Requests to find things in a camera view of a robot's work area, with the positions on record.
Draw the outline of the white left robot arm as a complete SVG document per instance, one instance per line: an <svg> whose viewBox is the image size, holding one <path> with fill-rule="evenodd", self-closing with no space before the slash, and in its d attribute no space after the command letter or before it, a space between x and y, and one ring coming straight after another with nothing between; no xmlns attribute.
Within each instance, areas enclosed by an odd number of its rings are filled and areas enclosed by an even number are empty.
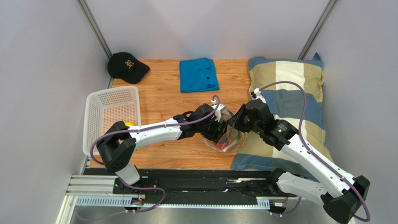
<svg viewBox="0 0 398 224"><path fill-rule="evenodd" d="M97 148L107 172L115 173L125 184L133 185L141 178L136 166L130 162L135 150L158 142L191 138L197 133L217 142L227 127L222 117L229 114L223 104L203 104L193 112L150 125L127 126L119 121L92 146Z"/></svg>

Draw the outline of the clear zip top bag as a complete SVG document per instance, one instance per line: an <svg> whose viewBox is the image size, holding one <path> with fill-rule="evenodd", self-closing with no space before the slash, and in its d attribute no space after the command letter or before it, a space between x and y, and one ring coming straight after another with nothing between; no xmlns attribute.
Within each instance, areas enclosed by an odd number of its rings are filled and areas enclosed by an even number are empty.
<svg viewBox="0 0 398 224"><path fill-rule="evenodd" d="M220 116L231 116L232 117L233 113L230 110L228 110L228 109L223 109L223 110L221 110ZM226 133L224 135L231 137L232 140L230 142L230 145L228 147L226 147L225 149L223 149L223 150L220 150L220 149L217 148L217 146L216 146L217 143L214 143L212 141L206 140L204 137L202 137L202 138L204 140L204 143L208 147L212 148L213 150L215 150L217 152L225 153L225 152L232 151L232 150L235 150L235 149L237 149L237 150L240 149L241 143L242 143L242 139L243 139L242 132L240 132L240 131L238 131L236 129L233 129L228 124L227 125L227 131L226 131Z"/></svg>

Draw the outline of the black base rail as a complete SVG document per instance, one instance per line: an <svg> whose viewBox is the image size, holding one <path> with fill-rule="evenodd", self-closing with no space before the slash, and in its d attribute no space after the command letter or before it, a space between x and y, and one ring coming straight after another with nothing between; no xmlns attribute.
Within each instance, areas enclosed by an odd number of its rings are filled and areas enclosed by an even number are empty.
<svg viewBox="0 0 398 224"><path fill-rule="evenodd" d="M283 193L267 178L268 171L140 169L132 189L102 168L73 175L66 194L76 205L147 208L255 209L288 211L298 197Z"/></svg>

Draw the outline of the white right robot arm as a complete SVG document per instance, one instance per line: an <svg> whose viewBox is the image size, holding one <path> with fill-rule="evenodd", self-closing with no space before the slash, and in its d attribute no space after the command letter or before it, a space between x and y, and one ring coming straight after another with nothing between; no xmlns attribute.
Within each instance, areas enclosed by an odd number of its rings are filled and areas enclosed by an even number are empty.
<svg viewBox="0 0 398 224"><path fill-rule="evenodd" d="M271 178L282 192L321 205L340 224L349 223L360 207L366 207L364 202L370 181L335 165L303 139L295 126L286 120L275 119L262 100L243 104L228 124L240 132L258 134L267 145L293 158L316 179L311 181L276 169Z"/></svg>

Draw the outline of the black baseball cap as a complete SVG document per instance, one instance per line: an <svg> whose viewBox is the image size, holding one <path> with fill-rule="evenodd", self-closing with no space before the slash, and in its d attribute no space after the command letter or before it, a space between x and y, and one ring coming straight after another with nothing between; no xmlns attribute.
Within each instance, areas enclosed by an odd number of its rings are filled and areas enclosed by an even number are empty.
<svg viewBox="0 0 398 224"><path fill-rule="evenodd" d="M139 83L149 72L150 67L127 52L114 53L107 63L107 71L114 79L129 84Z"/></svg>

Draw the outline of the folded blue shirt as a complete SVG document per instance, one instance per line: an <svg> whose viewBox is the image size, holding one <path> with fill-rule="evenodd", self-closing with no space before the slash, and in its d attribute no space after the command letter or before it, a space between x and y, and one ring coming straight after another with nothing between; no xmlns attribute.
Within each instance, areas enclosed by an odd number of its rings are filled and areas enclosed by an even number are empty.
<svg viewBox="0 0 398 224"><path fill-rule="evenodd" d="M212 59L198 58L179 62L180 92L205 92L220 89Z"/></svg>

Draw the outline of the striped blue beige pillow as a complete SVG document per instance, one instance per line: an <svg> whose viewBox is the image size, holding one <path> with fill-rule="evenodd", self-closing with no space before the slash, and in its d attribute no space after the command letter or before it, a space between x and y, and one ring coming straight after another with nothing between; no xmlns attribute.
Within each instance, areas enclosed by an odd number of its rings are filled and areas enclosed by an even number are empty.
<svg viewBox="0 0 398 224"><path fill-rule="evenodd" d="M248 60L248 71L251 78L249 90L261 89L261 95L276 119L286 120L298 128L303 107L306 107L301 128L303 137L325 157L332 159L324 145L324 78L320 55L315 53L312 59L307 60L256 56ZM272 171L280 168L305 178L315 179L297 161L267 145L254 132L246 134L230 168L235 171Z"/></svg>

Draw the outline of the red fake apple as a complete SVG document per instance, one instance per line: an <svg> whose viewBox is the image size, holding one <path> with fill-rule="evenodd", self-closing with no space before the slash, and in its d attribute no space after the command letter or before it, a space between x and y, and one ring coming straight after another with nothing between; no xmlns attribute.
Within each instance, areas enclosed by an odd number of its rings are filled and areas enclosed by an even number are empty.
<svg viewBox="0 0 398 224"><path fill-rule="evenodd" d="M226 147L228 147L230 145L231 142L231 137L224 135L216 144L217 148L220 150L225 149Z"/></svg>

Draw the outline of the white plastic basket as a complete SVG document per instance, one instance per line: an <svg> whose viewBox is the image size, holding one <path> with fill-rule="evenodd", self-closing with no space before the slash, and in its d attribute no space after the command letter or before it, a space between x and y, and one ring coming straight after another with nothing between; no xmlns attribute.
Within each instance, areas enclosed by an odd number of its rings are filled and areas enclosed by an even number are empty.
<svg viewBox="0 0 398 224"><path fill-rule="evenodd" d="M141 124L139 91L136 86L100 90L87 96L83 153L89 156L92 143L117 121Z"/></svg>

